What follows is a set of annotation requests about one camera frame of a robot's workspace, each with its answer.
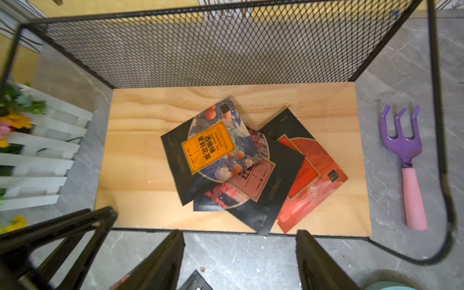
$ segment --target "red tea package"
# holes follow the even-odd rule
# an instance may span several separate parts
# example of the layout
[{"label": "red tea package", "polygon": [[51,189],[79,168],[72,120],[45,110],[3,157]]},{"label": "red tea package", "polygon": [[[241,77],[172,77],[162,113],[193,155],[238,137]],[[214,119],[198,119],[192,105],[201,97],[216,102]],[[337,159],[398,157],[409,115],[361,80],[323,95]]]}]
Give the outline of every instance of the red tea package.
[{"label": "red tea package", "polygon": [[287,233],[348,177],[289,109],[272,119],[260,132],[306,156],[277,217],[279,227]]}]

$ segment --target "plywood base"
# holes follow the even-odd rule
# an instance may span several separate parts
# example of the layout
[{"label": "plywood base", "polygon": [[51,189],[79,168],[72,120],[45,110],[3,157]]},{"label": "plywood base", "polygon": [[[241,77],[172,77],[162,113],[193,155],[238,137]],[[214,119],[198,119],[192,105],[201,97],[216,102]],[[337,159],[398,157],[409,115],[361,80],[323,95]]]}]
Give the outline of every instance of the plywood base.
[{"label": "plywood base", "polygon": [[349,178],[290,233],[371,235],[354,83],[114,90],[96,208],[112,206],[117,227],[253,232],[228,212],[182,206],[160,139],[226,97],[254,129],[289,107]]}]

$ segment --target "white picket fence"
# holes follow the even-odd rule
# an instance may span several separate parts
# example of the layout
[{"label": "white picket fence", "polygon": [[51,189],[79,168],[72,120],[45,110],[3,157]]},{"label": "white picket fence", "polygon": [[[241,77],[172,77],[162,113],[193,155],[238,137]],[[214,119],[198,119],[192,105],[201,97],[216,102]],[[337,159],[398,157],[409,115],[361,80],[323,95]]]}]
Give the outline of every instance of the white picket fence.
[{"label": "white picket fence", "polygon": [[0,165],[13,166],[12,176],[0,176],[0,188],[5,188],[4,204],[0,211],[54,204],[59,189],[66,181],[74,154],[79,150],[80,139],[87,132],[87,122],[93,114],[47,95],[28,86],[18,84],[25,95],[35,101],[47,102],[47,114],[25,114],[32,119],[31,134],[12,132],[6,139],[24,145],[21,153],[0,153]]}]

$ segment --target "artificial flower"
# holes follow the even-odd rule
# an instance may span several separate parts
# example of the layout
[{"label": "artificial flower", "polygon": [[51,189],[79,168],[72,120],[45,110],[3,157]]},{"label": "artificial flower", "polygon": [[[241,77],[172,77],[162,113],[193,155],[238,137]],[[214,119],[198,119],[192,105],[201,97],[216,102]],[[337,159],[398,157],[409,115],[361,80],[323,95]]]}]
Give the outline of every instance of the artificial flower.
[{"label": "artificial flower", "polygon": [[0,148],[8,147],[10,144],[5,141],[7,134],[11,132],[10,124],[6,122],[0,122]]},{"label": "artificial flower", "polygon": [[32,122],[31,119],[25,117],[21,113],[15,113],[11,109],[8,116],[0,118],[0,122],[8,123],[10,126],[13,126],[17,129],[21,129],[22,127],[32,128],[32,124],[30,124],[30,122]]},{"label": "artificial flower", "polygon": [[14,101],[23,108],[27,108],[32,105],[31,96],[19,95]]},{"label": "artificial flower", "polygon": [[228,114],[227,117],[222,118],[222,122],[225,126],[230,127],[232,125],[233,120],[235,120],[235,116],[232,114]]},{"label": "artificial flower", "polygon": [[214,173],[214,177],[217,180],[224,182],[231,177],[231,172],[229,171],[229,168],[221,167],[221,168],[216,169],[216,172]]},{"label": "artificial flower", "polygon": [[247,158],[247,159],[245,160],[246,169],[248,169],[248,168],[250,168],[251,166],[253,166],[253,164],[255,164],[255,163],[254,163],[253,160],[251,160],[250,158]]},{"label": "artificial flower", "polygon": [[9,226],[2,229],[2,232],[16,231],[16,230],[22,229],[23,227],[26,227],[26,224],[27,224],[27,220],[25,220],[23,216],[19,215],[16,218],[14,218],[14,220],[11,222]]},{"label": "artificial flower", "polygon": [[47,104],[45,101],[32,101],[29,107],[23,106],[23,111],[43,116],[47,113]]}]

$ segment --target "wooden board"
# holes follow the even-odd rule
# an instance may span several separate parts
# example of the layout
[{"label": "wooden board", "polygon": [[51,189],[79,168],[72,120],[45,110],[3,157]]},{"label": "wooden board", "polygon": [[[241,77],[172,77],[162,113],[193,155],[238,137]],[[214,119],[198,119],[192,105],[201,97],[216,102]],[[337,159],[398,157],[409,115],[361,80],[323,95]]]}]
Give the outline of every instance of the wooden board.
[{"label": "wooden board", "polygon": [[112,206],[117,227],[253,232],[228,212],[181,206],[160,138],[226,97],[254,129],[288,106],[348,176],[290,233],[371,235],[354,83],[114,90],[96,208]]}]

